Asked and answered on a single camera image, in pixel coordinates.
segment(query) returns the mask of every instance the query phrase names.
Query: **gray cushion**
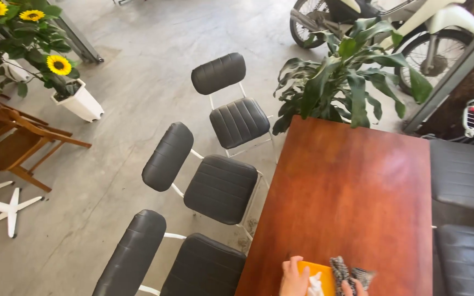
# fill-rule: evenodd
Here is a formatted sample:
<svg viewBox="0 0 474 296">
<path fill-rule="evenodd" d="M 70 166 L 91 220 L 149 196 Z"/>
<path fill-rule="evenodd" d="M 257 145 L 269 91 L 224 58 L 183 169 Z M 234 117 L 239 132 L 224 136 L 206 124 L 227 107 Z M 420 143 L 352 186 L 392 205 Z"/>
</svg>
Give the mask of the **gray cushion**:
<svg viewBox="0 0 474 296">
<path fill-rule="evenodd" d="M 109 259 L 93 296 L 134 296 L 165 232 L 166 220 L 159 213 L 143 210 L 136 214 Z"/>
<path fill-rule="evenodd" d="M 142 180 L 158 192 L 166 191 L 193 147 L 193 134 L 182 122 L 172 123 L 142 171 Z"/>
<path fill-rule="evenodd" d="M 435 200 L 474 209 L 474 145 L 431 140 Z"/>
<path fill-rule="evenodd" d="M 246 255 L 200 233 L 184 240 L 161 296 L 233 296 Z"/>
<path fill-rule="evenodd" d="M 474 228 L 444 225 L 435 239 L 449 296 L 474 296 Z"/>
<path fill-rule="evenodd" d="M 210 155 L 193 176 L 184 193 L 184 204 L 221 223 L 239 224 L 257 176 L 257 170 L 249 164 Z"/>
<path fill-rule="evenodd" d="M 210 121 L 223 148 L 231 149 L 266 134 L 270 122 L 253 98 L 241 98 L 219 107 Z"/>
<path fill-rule="evenodd" d="M 209 95 L 241 82 L 245 76 L 244 57 L 231 53 L 195 68 L 191 73 L 191 82 L 197 92 Z"/>
</svg>

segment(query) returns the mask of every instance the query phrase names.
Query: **potted plant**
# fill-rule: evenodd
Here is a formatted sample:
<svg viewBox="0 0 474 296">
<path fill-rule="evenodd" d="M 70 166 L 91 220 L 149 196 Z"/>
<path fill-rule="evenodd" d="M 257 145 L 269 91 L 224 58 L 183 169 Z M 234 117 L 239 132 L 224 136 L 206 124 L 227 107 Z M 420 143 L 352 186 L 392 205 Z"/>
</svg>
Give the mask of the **potted plant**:
<svg viewBox="0 0 474 296">
<path fill-rule="evenodd" d="M 65 42 L 67 36 L 51 21 L 58 18 L 61 11 L 46 0 L 13 0 L 9 4 L 0 1 L 0 76 L 4 77 L 0 89 L 15 83 L 18 95 L 24 98 L 28 93 L 27 84 L 38 79 L 46 88 L 55 90 L 51 98 L 57 105 L 93 121 L 100 118 L 103 109 L 79 79 L 75 62 L 63 56 L 71 51 Z M 17 65 L 14 60 L 20 58 L 36 71 Z M 30 79 L 17 79 L 12 71 L 5 71 L 4 65 L 29 72 Z"/>
<path fill-rule="evenodd" d="M 365 80 L 391 97 L 398 116 L 403 118 L 405 105 L 388 85 L 388 82 L 397 85 L 398 77 L 381 71 L 382 67 L 408 67 L 412 96 L 416 103 L 424 103 L 432 91 L 431 84 L 409 66 L 401 53 L 387 54 L 379 44 L 369 45 L 373 37 L 385 32 L 391 32 L 395 45 L 400 43 L 402 37 L 394 32 L 392 25 L 375 18 L 357 20 L 350 34 L 341 40 L 328 30 L 311 34 L 306 42 L 312 43 L 315 37 L 324 39 L 328 56 L 320 63 L 292 58 L 281 68 L 274 97 L 277 91 L 290 86 L 279 97 L 285 103 L 279 110 L 280 118 L 273 126 L 273 134 L 285 132 L 296 114 L 303 119 L 310 116 L 350 123 L 352 128 L 370 127 L 365 102 L 374 107 L 377 120 L 381 119 L 382 110 L 381 103 L 365 90 Z M 361 70 L 363 64 L 372 63 L 381 67 Z"/>
</svg>

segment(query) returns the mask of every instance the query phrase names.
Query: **hand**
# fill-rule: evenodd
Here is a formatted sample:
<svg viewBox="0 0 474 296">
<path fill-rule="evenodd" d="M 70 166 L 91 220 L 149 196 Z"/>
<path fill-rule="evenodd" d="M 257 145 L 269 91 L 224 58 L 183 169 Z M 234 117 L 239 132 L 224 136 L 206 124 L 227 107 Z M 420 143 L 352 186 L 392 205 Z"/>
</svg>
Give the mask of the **hand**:
<svg viewBox="0 0 474 296">
<path fill-rule="evenodd" d="M 283 262 L 283 279 L 279 296 L 305 296 L 308 289 L 308 278 L 310 268 L 305 267 L 303 273 L 299 275 L 298 262 L 303 260 L 301 256 L 294 256 L 290 261 Z"/>
<path fill-rule="evenodd" d="M 363 289 L 363 286 L 361 285 L 360 281 L 354 279 L 354 283 L 356 285 L 356 293 L 358 296 L 369 296 L 369 293 Z M 349 283 L 347 281 L 342 281 L 341 282 L 341 289 L 343 289 L 343 293 L 345 293 L 345 296 L 352 296 L 352 289 L 349 286 Z"/>
</svg>

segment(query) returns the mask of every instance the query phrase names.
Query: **gray floor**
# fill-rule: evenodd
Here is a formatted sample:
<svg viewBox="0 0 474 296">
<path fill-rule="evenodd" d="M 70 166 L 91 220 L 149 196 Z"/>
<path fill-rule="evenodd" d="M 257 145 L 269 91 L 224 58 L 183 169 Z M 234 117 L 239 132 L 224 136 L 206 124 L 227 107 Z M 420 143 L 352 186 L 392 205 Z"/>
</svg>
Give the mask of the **gray floor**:
<svg viewBox="0 0 474 296">
<path fill-rule="evenodd" d="M 97 122 L 85 123 L 55 107 L 49 100 L 50 91 L 40 84 L 32 86 L 27 98 L 14 96 L 10 101 L 93 146 L 87 150 L 65 145 L 36 170 L 36 178 L 53 191 L 46 201 L 18 214 L 16 239 L 6 236 L 6 223 L 0 222 L 0 295 L 90 295 L 126 226 L 141 209 L 164 215 L 168 232 L 202 232 L 246 251 L 249 246 L 242 230 L 192 216 L 174 192 L 153 191 L 140 174 L 164 131 L 175 121 L 191 129 L 196 151 L 224 154 L 208 119 L 209 102 L 195 92 L 190 81 L 191 70 L 202 63 L 226 53 L 242 53 L 247 61 L 243 82 L 247 94 L 268 115 L 277 114 L 280 102 L 272 92 L 280 67 L 291 57 L 319 60 L 325 53 L 324 48 L 306 51 L 295 46 L 287 25 L 293 3 L 133 0 L 119 7 L 112 1 L 59 1 L 106 60 L 98 66 L 79 66 L 82 79 L 106 113 Z M 238 98 L 238 88 L 230 90 L 217 93 L 215 105 Z M 382 100 L 384 109 L 382 121 L 373 128 L 398 131 L 400 120 L 392 100 L 371 91 Z M 407 96 L 400 96 L 408 106 L 414 105 Z M 276 153 L 283 141 L 284 135 L 275 137 Z M 271 180 L 275 170 L 271 145 L 236 158 L 253 164 Z M 194 157 L 187 159 L 176 181 L 181 189 L 185 190 L 199 162 Z M 0 181 L 7 180 L 23 188 L 22 201 L 45 194 L 1 173 Z M 11 187 L 1 189 L 0 201 L 8 202 L 11 192 Z M 253 205 L 252 227 L 265 196 L 261 187 Z M 474 224 L 473 212 L 449 206 L 435 204 L 433 215 L 435 224 Z M 162 286 L 179 247 L 180 241 L 164 240 L 144 285 Z M 435 277 L 436 295 L 442 295 L 439 282 Z"/>
</svg>

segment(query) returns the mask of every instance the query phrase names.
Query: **wooden tabletop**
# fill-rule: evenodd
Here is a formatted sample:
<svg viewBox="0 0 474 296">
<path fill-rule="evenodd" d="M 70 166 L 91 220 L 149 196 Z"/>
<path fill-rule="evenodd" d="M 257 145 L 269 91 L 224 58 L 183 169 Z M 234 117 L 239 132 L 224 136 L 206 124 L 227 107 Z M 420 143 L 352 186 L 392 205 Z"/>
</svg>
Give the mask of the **wooden tabletop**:
<svg viewBox="0 0 474 296">
<path fill-rule="evenodd" d="M 295 116 L 236 296 L 277 296 L 294 255 L 378 273 L 369 294 L 432 295 L 427 140 Z"/>
</svg>

